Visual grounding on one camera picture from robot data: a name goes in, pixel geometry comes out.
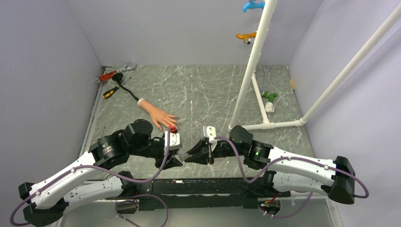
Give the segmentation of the silver spanner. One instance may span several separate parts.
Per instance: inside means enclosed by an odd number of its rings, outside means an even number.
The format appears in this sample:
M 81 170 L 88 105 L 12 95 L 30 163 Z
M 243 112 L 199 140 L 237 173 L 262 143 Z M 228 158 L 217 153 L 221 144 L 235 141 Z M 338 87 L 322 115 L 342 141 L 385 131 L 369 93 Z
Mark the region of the silver spanner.
M 263 77 L 263 86 L 261 88 L 261 91 L 267 91 L 268 90 L 268 78 L 269 78 L 269 74 L 271 71 L 270 67 L 263 67 L 263 73 L 264 73 L 264 77 Z

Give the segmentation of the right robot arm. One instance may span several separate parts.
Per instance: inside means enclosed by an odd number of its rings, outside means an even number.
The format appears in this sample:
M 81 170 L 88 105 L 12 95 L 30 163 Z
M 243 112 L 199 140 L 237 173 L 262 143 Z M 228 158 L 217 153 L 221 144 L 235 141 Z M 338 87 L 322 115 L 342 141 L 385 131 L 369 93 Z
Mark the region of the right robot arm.
M 215 128 L 205 126 L 200 141 L 186 153 L 186 163 L 212 165 L 216 158 L 236 157 L 242 175 L 243 166 L 257 170 L 251 184 L 260 175 L 261 192 L 272 196 L 276 192 L 314 192 L 342 204 L 355 202 L 355 171 L 343 156 L 334 160 L 306 157 L 284 151 L 271 144 L 256 141 L 242 126 L 235 126 L 228 138 L 217 136 Z

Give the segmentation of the clear nail polish bottle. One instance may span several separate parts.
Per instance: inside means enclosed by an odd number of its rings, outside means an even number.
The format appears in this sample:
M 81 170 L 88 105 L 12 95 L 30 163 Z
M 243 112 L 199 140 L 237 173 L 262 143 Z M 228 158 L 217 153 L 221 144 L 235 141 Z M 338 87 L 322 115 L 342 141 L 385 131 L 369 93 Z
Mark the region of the clear nail polish bottle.
M 179 156 L 180 159 L 186 159 L 187 158 L 187 153 L 181 150 L 177 150 L 176 154 Z

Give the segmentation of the green faucet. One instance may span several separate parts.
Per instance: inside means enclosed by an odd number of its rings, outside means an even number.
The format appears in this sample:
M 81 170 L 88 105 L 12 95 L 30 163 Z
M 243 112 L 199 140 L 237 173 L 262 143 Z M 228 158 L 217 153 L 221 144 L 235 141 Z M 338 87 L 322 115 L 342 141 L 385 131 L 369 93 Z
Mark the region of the green faucet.
M 268 102 L 273 103 L 274 99 L 278 96 L 277 93 L 270 93 L 267 90 L 262 90 L 261 91 L 261 97 L 266 98 Z

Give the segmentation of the orange faucet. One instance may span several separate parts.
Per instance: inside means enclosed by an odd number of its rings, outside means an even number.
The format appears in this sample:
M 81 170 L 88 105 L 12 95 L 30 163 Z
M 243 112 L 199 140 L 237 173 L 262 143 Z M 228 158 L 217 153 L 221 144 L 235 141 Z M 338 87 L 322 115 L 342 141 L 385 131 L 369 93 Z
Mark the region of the orange faucet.
M 249 33 L 249 34 L 236 34 L 236 38 L 243 41 L 244 45 L 250 45 L 252 40 L 256 37 L 257 32 Z

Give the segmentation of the blue faucet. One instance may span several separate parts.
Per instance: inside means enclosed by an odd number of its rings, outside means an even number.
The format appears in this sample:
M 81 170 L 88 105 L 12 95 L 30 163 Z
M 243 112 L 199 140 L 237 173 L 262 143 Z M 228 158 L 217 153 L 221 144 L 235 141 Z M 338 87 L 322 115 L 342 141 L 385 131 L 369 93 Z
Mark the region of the blue faucet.
M 242 12 L 246 12 L 249 9 L 264 9 L 265 1 L 257 2 L 256 0 L 248 0 L 248 2 L 242 7 Z

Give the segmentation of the red handled adjustable wrench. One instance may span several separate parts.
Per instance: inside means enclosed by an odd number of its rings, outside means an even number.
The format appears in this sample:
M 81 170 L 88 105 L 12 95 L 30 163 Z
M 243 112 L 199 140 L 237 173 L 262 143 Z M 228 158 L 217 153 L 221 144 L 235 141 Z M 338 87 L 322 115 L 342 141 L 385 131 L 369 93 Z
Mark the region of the red handled adjustable wrench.
M 113 70 L 113 71 L 109 71 L 105 74 L 103 74 L 102 76 L 98 77 L 95 79 L 96 83 L 100 83 L 106 80 L 109 80 L 113 77 L 114 74 L 116 73 L 123 73 L 126 71 L 132 71 L 135 70 L 137 67 L 137 64 L 133 64 L 133 65 L 124 65 L 122 68 L 118 69 L 118 70 Z

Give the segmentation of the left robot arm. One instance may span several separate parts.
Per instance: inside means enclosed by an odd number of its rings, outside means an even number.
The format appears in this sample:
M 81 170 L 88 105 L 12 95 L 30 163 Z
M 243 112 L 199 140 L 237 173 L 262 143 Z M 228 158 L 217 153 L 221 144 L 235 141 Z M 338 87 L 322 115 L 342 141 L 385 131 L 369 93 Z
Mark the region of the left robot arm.
M 152 124 L 138 119 L 125 129 L 101 137 L 82 156 L 55 175 L 38 183 L 25 182 L 18 188 L 25 224 L 44 227 L 59 220 L 64 212 L 92 201 L 131 198 L 136 185 L 151 182 L 137 180 L 123 171 L 112 171 L 130 156 L 152 158 L 159 171 L 182 166 L 175 153 L 182 137 L 169 126 L 163 137 L 151 137 Z

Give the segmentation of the mannequin practice hand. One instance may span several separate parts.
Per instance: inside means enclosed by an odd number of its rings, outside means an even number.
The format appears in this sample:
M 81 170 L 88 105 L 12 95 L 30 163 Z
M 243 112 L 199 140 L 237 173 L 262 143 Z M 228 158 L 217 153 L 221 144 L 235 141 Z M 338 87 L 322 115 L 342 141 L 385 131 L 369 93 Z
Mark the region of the mannequin practice hand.
M 160 131 L 163 130 L 163 127 L 177 127 L 179 124 L 181 124 L 178 121 L 178 116 L 168 114 L 143 98 L 140 98 L 137 101 L 137 105 L 149 114 L 152 122 Z

